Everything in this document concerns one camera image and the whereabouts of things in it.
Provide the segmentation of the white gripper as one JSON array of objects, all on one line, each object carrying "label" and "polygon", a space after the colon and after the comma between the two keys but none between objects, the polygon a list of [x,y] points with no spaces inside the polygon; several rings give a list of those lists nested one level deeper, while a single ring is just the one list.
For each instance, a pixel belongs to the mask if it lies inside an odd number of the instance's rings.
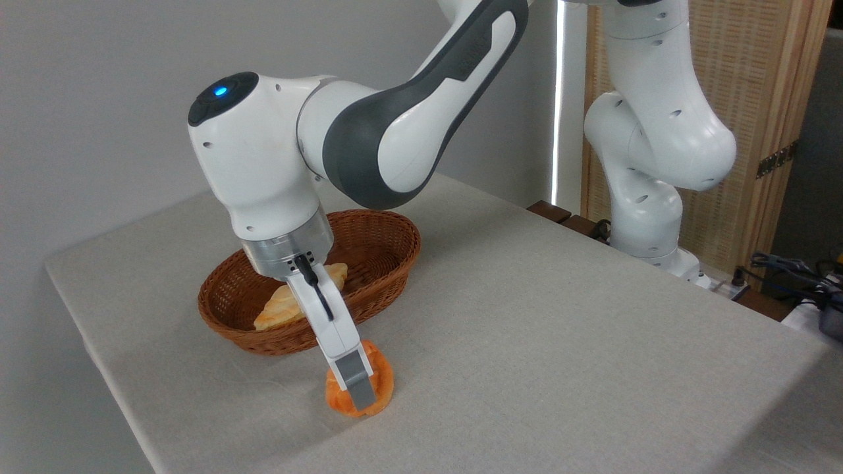
[{"label": "white gripper", "polygon": [[335,281],[319,262],[292,262],[287,284],[355,410],[376,402],[374,369]]}]

